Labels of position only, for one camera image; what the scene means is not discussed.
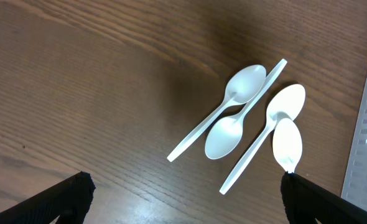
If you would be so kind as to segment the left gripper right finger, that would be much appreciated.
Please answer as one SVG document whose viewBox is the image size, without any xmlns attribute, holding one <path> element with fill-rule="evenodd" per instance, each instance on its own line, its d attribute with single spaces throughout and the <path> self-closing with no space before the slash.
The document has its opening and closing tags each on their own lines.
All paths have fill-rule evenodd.
<svg viewBox="0 0 367 224">
<path fill-rule="evenodd" d="M 282 201 L 290 224 L 367 224 L 367 211 L 295 173 L 281 179 Z"/>
</svg>

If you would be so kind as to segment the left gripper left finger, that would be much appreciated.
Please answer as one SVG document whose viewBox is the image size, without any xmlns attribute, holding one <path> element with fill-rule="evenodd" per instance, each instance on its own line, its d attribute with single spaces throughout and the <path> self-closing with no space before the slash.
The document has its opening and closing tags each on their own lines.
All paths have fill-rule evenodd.
<svg viewBox="0 0 367 224">
<path fill-rule="evenodd" d="M 0 213 L 0 223 L 82 224 L 93 201 L 91 175 L 79 172 Z"/>
</svg>

